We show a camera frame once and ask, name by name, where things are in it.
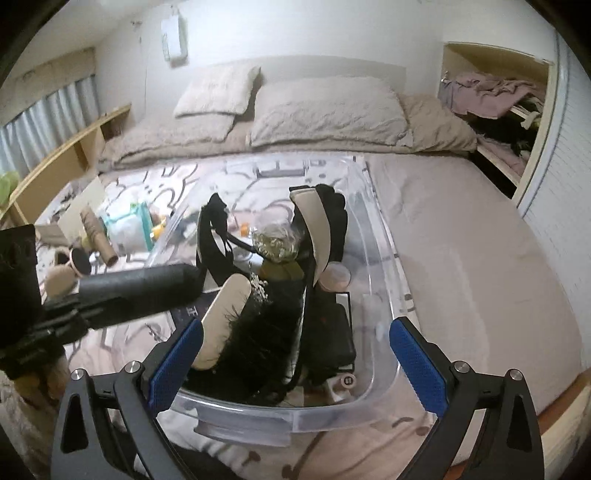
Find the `pillow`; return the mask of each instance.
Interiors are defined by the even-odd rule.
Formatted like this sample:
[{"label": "pillow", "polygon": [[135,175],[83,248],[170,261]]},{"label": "pillow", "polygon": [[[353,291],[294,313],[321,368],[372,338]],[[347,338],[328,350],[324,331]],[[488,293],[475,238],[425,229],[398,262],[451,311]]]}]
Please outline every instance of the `pillow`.
[{"label": "pillow", "polygon": [[155,148],[179,147],[195,142],[222,142],[233,123],[233,115],[222,113],[177,119],[148,117],[120,137],[109,140],[102,156],[122,158]]},{"label": "pillow", "polygon": [[251,64],[230,64],[197,69],[174,116],[199,113],[234,113],[242,115],[248,107],[252,84],[261,71]]},{"label": "pillow", "polygon": [[474,130],[433,95],[401,95],[400,103],[413,131],[409,152],[476,149]]},{"label": "pillow", "polygon": [[301,79],[259,90],[250,136],[253,147],[314,140],[413,144],[398,97],[382,80]]}]

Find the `metal screw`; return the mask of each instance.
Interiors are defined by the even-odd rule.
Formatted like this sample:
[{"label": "metal screw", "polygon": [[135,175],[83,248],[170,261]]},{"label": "metal screw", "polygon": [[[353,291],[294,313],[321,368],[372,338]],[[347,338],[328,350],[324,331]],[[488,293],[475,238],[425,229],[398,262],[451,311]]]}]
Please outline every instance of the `metal screw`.
[{"label": "metal screw", "polygon": [[76,370],[74,370],[74,371],[72,372],[72,374],[71,374],[71,378],[72,378],[72,380],[79,380],[79,379],[81,379],[82,377],[84,377],[84,374],[85,374],[85,373],[86,373],[86,372],[84,371],[84,369],[83,369],[83,368],[76,368]]},{"label": "metal screw", "polygon": [[140,362],[138,362],[137,360],[132,360],[127,365],[125,365],[125,371],[129,374],[134,374],[139,370],[141,366],[142,364]]},{"label": "metal screw", "polygon": [[513,369],[509,372],[509,375],[513,380],[523,380],[523,373],[521,373],[519,370]]},{"label": "metal screw", "polygon": [[466,362],[462,362],[461,360],[454,362],[453,368],[456,369],[456,372],[460,372],[461,374],[467,374],[470,371],[470,365],[468,365]]}]

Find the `black strap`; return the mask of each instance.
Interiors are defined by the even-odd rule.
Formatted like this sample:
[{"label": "black strap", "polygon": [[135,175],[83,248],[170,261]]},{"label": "black strap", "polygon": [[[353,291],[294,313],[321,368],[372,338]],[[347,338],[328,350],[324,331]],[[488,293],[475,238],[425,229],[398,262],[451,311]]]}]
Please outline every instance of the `black strap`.
[{"label": "black strap", "polygon": [[[225,253],[217,247],[212,228],[222,239]],[[197,228],[197,266],[204,265],[215,283],[221,287],[235,273],[246,274],[234,265],[234,254],[228,241],[228,213],[226,204],[214,193],[199,216]]]}]

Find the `purple clothing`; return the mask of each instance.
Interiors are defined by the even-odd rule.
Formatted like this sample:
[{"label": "purple clothing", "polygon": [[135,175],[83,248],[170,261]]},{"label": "purple clothing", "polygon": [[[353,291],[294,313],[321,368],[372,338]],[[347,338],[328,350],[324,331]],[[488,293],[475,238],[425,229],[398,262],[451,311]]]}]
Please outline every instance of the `purple clothing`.
[{"label": "purple clothing", "polygon": [[504,116],[530,93],[542,99],[544,97],[535,84],[526,80],[467,72],[442,85],[440,99],[458,115],[473,113],[482,118],[496,119]]}]

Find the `orange object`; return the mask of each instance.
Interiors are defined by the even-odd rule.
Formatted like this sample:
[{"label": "orange object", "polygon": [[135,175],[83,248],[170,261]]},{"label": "orange object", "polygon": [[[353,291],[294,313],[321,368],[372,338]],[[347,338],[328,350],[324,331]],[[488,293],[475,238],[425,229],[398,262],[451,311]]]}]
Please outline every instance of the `orange object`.
[{"label": "orange object", "polygon": [[248,236],[251,226],[248,223],[242,223],[240,225],[240,236]]},{"label": "orange object", "polygon": [[164,229],[166,228],[166,223],[163,222],[159,225],[156,225],[154,228],[152,228],[152,239],[157,242],[158,238],[160,238],[160,235],[162,235],[162,232],[164,232]]}]

